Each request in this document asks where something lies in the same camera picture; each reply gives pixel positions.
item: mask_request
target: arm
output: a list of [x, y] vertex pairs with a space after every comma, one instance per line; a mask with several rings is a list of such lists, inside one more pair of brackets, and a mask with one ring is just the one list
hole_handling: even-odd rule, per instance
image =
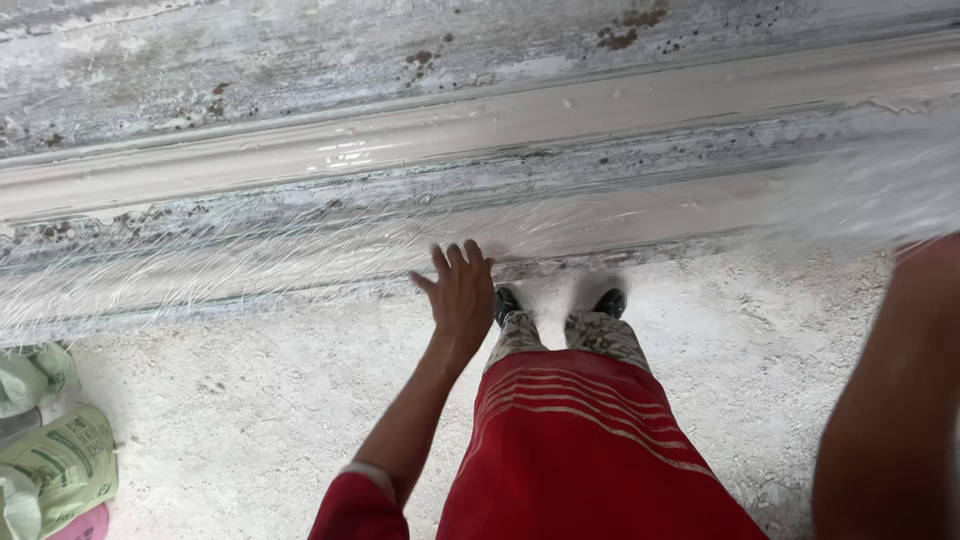
[[821, 540], [953, 534], [960, 237], [904, 252], [821, 440]]
[[446, 257], [439, 246], [433, 247], [437, 282], [411, 273], [411, 280], [430, 300], [437, 326], [413, 376], [353, 458], [390, 477], [400, 509], [423, 470], [450, 388], [493, 323], [492, 260], [484, 259], [473, 240], [464, 248], [468, 260], [455, 244]]

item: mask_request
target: black shoe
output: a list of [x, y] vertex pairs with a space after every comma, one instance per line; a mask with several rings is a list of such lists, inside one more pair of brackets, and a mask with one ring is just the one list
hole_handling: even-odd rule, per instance
[[510, 289], [507, 287], [496, 289], [496, 308], [493, 310], [493, 319], [500, 328], [503, 328], [503, 321], [507, 320], [507, 315], [511, 311], [523, 311], [523, 307], [520, 307], [520, 302], [516, 300]]
[[597, 305], [593, 307], [591, 311], [599, 311], [601, 313], [607, 313], [610, 317], [614, 319], [619, 319], [620, 315], [623, 314], [623, 310], [627, 308], [627, 293], [623, 292], [620, 289], [610, 289], [605, 292], [603, 296], [600, 297], [600, 300], [597, 302]]

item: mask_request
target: dusty leg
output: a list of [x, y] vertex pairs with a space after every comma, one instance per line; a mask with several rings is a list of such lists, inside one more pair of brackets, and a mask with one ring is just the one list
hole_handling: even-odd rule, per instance
[[651, 373], [647, 357], [640, 349], [634, 330], [627, 323], [618, 321], [607, 313], [570, 313], [566, 317], [564, 336], [569, 349], [609, 356]]
[[486, 372], [490, 366], [506, 355], [530, 351], [549, 351], [549, 349], [540, 343], [540, 333], [537, 332], [530, 314], [526, 311], [511, 311], [503, 321], [503, 330], [500, 331], [500, 337], [493, 346], [487, 367], [483, 370]]

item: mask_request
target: green bag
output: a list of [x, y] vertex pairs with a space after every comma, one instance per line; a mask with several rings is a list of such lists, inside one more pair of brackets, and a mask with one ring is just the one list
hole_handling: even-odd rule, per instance
[[113, 499], [117, 462], [107, 417], [86, 405], [31, 431], [0, 452], [0, 485], [0, 540], [46, 538]]
[[47, 396], [80, 390], [73, 356], [56, 342], [0, 351], [0, 418], [26, 412]]

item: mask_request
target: concrete floor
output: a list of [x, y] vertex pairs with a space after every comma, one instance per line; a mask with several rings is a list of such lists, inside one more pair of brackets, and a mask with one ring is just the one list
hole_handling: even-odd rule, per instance
[[[623, 274], [624, 319], [681, 428], [771, 538], [812, 537], [819, 434], [888, 266], [883, 254], [727, 254]], [[519, 285], [552, 348], [577, 280]], [[423, 302], [365, 303], [76, 342], [81, 399], [105, 412], [121, 447], [109, 538], [304, 538], [431, 329]], [[444, 410], [405, 512], [413, 538], [434, 535], [494, 339]]]

